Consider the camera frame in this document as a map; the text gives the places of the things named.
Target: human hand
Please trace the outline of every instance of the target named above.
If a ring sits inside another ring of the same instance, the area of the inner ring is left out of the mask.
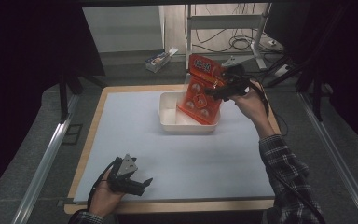
[[[113,213],[118,203],[121,201],[121,198],[125,195],[123,192],[113,192],[109,188],[106,179],[109,176],[110,171],[111,170],[108,170],[103,175],[103,180],[95,190],[89,207],[89,212],[99,217],[106,217]]]
[[[258,82],[251,80],[257,88],[261,89],[261,86]],[[243,115],[245,115],[251,121],[257,121],[261,119],[268,119],[264,104],[260,99],[260,96],[257,92],[249,88],[248,93],[243,96],[233,95],[228,97],[230,100],[235,102],[235,105],[240,109]]]
[[[252,82],[257,86],[257,88],[261,89],[258,82]],[[234,101],[235,105],[240,109],[242,114],[254,123],[260,139],[275,134],[271,124],[269,123],[266,108],[264,108],[264,104],[255,90],[249,88],[248,93],[243,96],[233,95],[228,98]]]

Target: plaid shirt sleeve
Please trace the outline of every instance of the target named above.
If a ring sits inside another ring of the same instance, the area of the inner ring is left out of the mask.
[[[291,152],[282,136],[276,134],[261,139],[259,146],[262,161],[269,164],[278,176],[322,213],[306,179],[309,174],[308,166]],[[274,208],[279,214],[273,223],[319,223],[317,217],[296,195],[286,189],[269,170],[267,174],[275,193]]]
[[[95,216],[88,212],[79,212],[74,214],[69,224],[102,224],[103,217]]]

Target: white bowl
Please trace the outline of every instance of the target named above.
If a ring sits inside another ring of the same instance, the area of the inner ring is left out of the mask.
[[[163,92],[159,97],[159,121],[162,128],[167,132],[175,133],[209,133],[216,128],[220,119],[220,112],[217,113],[217,120],[212,125],[202,125],[189,115],[177,108],[178,100],[182,99],[184,92]]]

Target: wall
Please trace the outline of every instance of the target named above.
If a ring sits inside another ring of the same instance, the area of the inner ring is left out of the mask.
[[[83,8],[98,52],[164,49],[159,6]]]

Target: metal frame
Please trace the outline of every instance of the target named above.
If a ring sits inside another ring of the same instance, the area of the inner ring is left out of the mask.
[[[215,16],[192,16],[191,5],[187,5],[187,48],[186,48],[186,69],[188,69],[188,58],[192,53],[191,31],[208,29],[255,29],[257,33],[255,41],[251,44],[251,49],[260,70],[267,70],[263,57],[258,46],[260,45],[261,35],[263,34],[269,15],[271,3],[267,3],[266,8],[260,15],[215,15]]]
[[[348,165],[343,160],[337,146],[334,144],[334,141],[331,139],[330,134],[325,129],[324,124],[318,120],[312,111],[312,102],[310,101],[309,96],[304,93],[298,93],[301,103],[303,104],[305,110],[307,111],[310,121],[313,124],[313,127],[316,130],[316,133],[322,140],[324,147],[326,148],[332,163],[336,166],[336,169],[341,176],[342,181],[347,187],[348,193],[351,195],[355,205],[358,208],[358,183],[353,177]]]
[[[45,184],[46,178],[48,177],[48,172],[52,163],[54,162],[55,156],[57,155],[57,151],[61,145],[62,139],[65,136],[69,124],[71,123],[79,98],[80,97],[78,95],[72,96],[68,106],[68,116],[64,123],[58,124],[56,131],[54,132],[50,143],[48,144],[48,148],[43,155],[42,161],[39,163],[31,184],[25,192],[21,204],[11,223],[27,223],[28,218],[34,209],[34,204],[36,203],[37,197],[39,196],[39,193]]]

